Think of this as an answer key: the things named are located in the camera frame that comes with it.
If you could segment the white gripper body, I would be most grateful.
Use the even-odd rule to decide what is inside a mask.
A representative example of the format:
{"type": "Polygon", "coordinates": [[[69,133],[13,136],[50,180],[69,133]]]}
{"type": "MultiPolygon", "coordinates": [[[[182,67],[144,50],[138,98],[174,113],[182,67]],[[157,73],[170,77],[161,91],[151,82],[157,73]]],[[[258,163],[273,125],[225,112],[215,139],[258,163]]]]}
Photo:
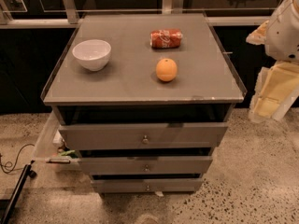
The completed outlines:
{"type": "Polygon", "coordinates": [[[282,120],[299,96],[299,63],[276,61],[263,67],[249,105],[249,119],[260,123],[282,120]]]}

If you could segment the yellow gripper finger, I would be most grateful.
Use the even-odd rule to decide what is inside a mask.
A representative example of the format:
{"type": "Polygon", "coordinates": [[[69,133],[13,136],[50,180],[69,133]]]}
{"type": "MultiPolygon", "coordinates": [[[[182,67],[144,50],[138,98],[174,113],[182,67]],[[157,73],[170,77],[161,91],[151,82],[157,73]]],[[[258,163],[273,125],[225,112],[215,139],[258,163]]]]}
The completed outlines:
{"type": "Polygon", "coordinates": [[[268,23],[269,21],[263,22],[257,29],[250,33],[246,38],[246,42],[251,45],[263,45],[268,23]]]}

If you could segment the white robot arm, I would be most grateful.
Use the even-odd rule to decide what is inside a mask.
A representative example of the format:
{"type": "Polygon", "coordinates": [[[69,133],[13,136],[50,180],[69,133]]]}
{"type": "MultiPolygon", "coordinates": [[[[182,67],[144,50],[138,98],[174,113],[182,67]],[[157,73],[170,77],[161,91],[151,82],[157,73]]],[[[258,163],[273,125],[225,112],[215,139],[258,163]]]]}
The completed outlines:
{"type": "Polygon", "coordinates": [[[284,0],[246,42],[264,45],[266,55],[276,60],[257,76],[249,119],[281,120],[299,93],[299,0],[284,0]]]}

